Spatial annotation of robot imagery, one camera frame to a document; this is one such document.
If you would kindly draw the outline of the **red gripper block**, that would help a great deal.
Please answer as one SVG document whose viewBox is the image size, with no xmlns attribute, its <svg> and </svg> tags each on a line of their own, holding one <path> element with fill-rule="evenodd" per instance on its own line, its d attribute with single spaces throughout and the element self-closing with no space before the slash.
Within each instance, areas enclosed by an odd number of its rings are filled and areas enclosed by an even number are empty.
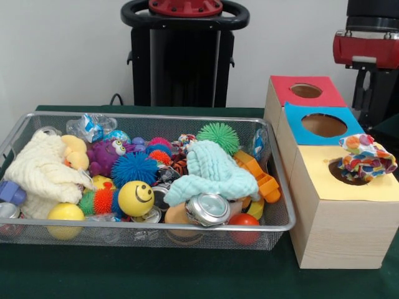
<svg viewBox="0 0 399 299">
<path fill-rule="evenodd" d="M 398 68 L 398 33 L 337 31 L 333 41 L 333 56 L 337 64 L 374 64 L 379 69 Z M 352 108 L 368 110 L 372 96 L 372 75 L 360 69 L 355 82 Z"/>
</svg>

